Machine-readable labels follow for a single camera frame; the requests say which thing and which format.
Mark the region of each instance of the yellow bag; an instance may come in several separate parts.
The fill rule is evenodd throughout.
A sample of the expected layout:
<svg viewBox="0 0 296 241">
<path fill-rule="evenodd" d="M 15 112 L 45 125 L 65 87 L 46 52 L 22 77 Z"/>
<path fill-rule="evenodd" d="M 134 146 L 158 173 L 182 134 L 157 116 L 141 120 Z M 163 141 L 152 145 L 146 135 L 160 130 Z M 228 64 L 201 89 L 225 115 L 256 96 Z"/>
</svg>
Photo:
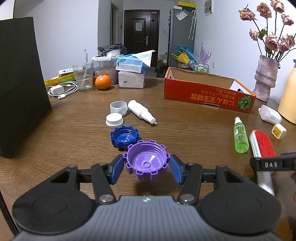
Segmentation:
<svg viewBox="0 0 296 241">
<path fill-rule="evenodd" d="M 171 54 L 178 62 L 182 64 L 188 64 L 189 63 L 189 57 L 186 53 L 181 53 L 179 56 Z"/>
<path fill-rule="evenodd" d="M 61 83 L 67 82 L 67 81 L 75 81 L 74 73 L 65 75 L 60 78 L 55 78 L 52 80 L 44 81 L 44 84 L 45 84 L 45 86 L 56 86 L 58 84 L 61 84 Z"/>
</svg>

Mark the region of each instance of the door handle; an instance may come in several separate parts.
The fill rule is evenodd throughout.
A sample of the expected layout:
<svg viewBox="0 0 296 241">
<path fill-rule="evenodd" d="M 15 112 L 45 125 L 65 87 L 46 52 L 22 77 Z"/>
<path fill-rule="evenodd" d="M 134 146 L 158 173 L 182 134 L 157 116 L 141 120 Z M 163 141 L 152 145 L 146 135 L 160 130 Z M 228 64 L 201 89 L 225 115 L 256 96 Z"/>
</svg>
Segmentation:
<svg viewBox="0 0 296 241">
<path fill-rule="evenodd" d="M 148 39 L 149 39 L 149 36 L 146 36 L 146 38 L 144 40 L 146 40 L 146 45 L 148 45 Z"/>
</svg>

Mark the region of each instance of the plastic bottle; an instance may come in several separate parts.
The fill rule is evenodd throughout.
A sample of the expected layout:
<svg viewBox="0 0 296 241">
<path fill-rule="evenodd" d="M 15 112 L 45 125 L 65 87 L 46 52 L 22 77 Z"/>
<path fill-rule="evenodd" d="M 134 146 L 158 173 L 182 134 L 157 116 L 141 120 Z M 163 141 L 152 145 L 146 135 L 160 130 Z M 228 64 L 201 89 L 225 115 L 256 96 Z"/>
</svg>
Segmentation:
<svg viewBox="0 0 296 241">
<path fill-rule="evenodd" d="M 245 153 L 249 149 L 249 141 L 244 124 L 238 116 L 234 119 L 233 133 L 235 150 L 238 153 Z"/>
<path fill-rule="evenodd" d="M 269 108 L 266 105 L 262 105 L 261 108 L 258 109 L 258 111 L 262 120 L 273 125 L 280 124 L 282 121 L 281 115 L 277 111 Z"/>
<path fill-rule="evenodd" d="M 151 124 L 157 125 L 155 118 L 149 113 L 148 109 L 142 106 L 135 100 L 131 100 L 128 103 L 128 109 L 132 111 L 140 119 L 150 122 Z"/>
</svg>

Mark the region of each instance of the red lint brush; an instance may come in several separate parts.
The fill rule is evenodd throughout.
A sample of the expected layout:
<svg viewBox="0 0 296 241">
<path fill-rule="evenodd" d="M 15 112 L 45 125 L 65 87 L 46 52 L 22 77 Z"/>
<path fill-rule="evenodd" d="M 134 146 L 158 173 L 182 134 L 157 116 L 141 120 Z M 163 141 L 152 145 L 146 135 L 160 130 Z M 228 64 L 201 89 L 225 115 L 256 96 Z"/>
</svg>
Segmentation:
<svg viewBox="0 0 296 241">
<path fill-rule="evenodd" d="M 254 130 L 250 135 L 250 143 L 254 157 L 268 158 L 275 157 L 276 153 L 269 137 L 262 131 Z M 270 194 L 274 195 L 271 174 L 273 172 L 257 172 L 257 184 Z"/>
</svg>

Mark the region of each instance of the refrigerator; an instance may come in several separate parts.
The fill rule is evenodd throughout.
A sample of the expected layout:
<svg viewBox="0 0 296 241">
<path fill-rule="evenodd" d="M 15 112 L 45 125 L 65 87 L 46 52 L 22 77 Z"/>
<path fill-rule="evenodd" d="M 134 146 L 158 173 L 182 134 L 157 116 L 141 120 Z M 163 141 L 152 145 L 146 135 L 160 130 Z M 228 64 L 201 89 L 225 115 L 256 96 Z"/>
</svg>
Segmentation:
<svg viewBox="0 0 296 241">
<path fill-rule="evenodd" d="M 192 33 L 189 37 L 193 13 L 186 12 L 188 14 L 182 20 L 179 20 L 176 15 L 179 14 L 182 10 L 172 8 L 170 11 L 170 18 L 169 18 L 169 42 L 168 42 L 168 66 L 171 67 L 178 67 L 178 62 L 171 56 L 171 54 L 178 49 L 177 45 L 184 45 L 186 47 L 191 47 L 193 51 L 194 47 L 194 37 L 195 32 L 192 27 L 193 32 L 193 40 L 192 40 Z"/>
</svg>

